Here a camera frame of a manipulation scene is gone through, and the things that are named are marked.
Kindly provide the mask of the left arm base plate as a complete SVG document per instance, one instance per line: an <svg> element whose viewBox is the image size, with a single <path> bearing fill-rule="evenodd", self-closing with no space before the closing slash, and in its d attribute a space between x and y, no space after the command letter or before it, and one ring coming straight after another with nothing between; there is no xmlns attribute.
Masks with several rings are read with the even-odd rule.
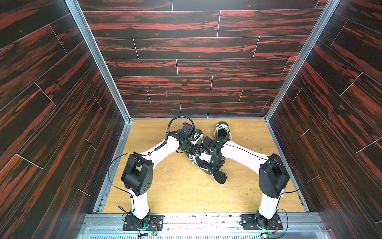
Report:
<svg viewBox="0 0 382 239"><path fill-rule="evenodd" d="M143 219L129 213L124 218L123 231L161 231L163 230L164 215L148 214Z"/></svg>

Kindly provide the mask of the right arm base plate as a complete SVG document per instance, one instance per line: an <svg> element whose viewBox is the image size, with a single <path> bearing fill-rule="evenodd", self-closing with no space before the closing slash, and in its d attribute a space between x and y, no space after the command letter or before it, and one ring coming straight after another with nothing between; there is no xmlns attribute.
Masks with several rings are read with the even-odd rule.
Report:
<svg viewBox="0 0 382 239"><path fill-rule="evenodd" d="M240 215L239 225L241 225L244 230L276 231L283 229L278 214L275 214L271 219L267 219L260 214L242 214Z"/></svg>

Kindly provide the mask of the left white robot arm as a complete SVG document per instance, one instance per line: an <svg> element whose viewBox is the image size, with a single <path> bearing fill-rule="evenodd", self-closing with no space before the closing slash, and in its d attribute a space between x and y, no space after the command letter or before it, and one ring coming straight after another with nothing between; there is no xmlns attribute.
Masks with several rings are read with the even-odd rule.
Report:
<svg viewBox="0 0 382 239"><path fill-rule="evenodd" d="M153 183L154 168L180 148L180 142L168 136L148 151L130 154L121 176L127 192L131 194L132 215L142 220L149 213L147 192Z"/></svg>

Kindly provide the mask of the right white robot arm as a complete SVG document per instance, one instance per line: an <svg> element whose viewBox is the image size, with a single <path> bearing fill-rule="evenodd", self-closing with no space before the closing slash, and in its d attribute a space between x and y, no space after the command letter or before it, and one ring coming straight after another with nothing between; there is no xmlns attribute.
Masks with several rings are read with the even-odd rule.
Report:
<svg viewBox="0 0 382 239"><path fill-rule="evenodd" d="M260 154L244 148L235 142L221 137L214 141L205 138L201 143L202 149L198 151L196 162L212 174L215 180L224 184L227 176L220 169L226 158L230 158L259 175L259 188L263 196L258 209L258 218L270 220L277 213L280 197L290 179L287 170L277 154L271 156Z"/></svg>

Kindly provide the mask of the green shoe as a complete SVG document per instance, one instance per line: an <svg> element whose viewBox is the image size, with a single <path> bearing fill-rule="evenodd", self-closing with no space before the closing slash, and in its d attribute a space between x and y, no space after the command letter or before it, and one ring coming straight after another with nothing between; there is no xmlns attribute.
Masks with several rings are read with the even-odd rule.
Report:
<svg viewBox="0 0 382 239"><path fill-rule="evenodd" d="M225 137L229 140L232 139L230 126L226 122L219 122L215 127L214 132L215 140L218 140L220 137Z"/></svg>
<svg viewBox="0 0 382 239"><path fill-rule="evenodd" d="M196 152L189 153L188 158L206 174L214 174L212 155L210 152L198 149Z"/></svg>

